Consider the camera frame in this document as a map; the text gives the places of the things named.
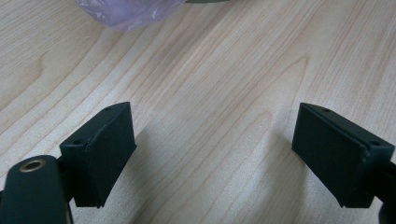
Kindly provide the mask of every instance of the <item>wooden table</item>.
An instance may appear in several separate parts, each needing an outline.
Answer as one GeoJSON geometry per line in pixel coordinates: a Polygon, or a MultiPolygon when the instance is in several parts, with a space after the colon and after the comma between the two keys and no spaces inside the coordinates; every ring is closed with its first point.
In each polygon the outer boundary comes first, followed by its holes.
{"type": "Polygon", "coordinates": [[[138,148],[76,223],[377,223],[291,151],[300,102],[396,143],[396,1],[186,5],[122,34],[72,0],[0,3],[1,186],[102,108],[130,101],[138,148]]]}

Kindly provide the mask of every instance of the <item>purple object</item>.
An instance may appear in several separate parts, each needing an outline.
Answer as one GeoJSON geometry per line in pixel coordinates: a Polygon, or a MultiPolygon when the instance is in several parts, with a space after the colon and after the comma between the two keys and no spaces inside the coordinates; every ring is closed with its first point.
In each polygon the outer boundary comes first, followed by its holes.
{"type": "Polygon", "coordinates": [[[76,0],[96,21],[120,31],[131,31],[174,13],[186,0],[76,0]]]}

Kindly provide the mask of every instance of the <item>translucent purple plastic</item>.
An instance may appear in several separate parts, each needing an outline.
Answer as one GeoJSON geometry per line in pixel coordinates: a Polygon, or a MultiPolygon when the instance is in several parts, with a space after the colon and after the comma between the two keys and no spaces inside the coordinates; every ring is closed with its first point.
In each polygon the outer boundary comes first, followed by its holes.
{"type": "Polygon", "coordinates": [[[159,21],[174,13],[186,0],[76,0],[104,26],[123,32],[159,21]]]}

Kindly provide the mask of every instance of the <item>wooden surface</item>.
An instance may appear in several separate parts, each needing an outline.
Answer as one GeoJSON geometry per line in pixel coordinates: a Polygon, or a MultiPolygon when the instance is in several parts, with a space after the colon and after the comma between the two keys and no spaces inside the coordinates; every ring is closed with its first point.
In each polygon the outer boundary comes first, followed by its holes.
{"type": "Polygon", "coordinates": [[[396,1],[232,0],[104,29],[73,0],[0,2],[0,175],[117,102],[136,152],[76,223],[377,223],[291,151],[300,102],[396,144],[396,1]]]}

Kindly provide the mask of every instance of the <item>wood grain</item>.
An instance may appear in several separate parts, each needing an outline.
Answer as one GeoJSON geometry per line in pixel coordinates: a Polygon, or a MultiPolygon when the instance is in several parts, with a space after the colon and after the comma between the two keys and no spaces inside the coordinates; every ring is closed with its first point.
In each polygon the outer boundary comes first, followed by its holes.
{"type": "Polygon", "coordinates": [[[395,71],[394,0],[186,5],[129,34],[74,1],[2,1],[0,184],[130,101],[138,148],[76,223],[377,223],[379,200],[339,207],[290,142],[307,102],[395,144],[395,71]]]}

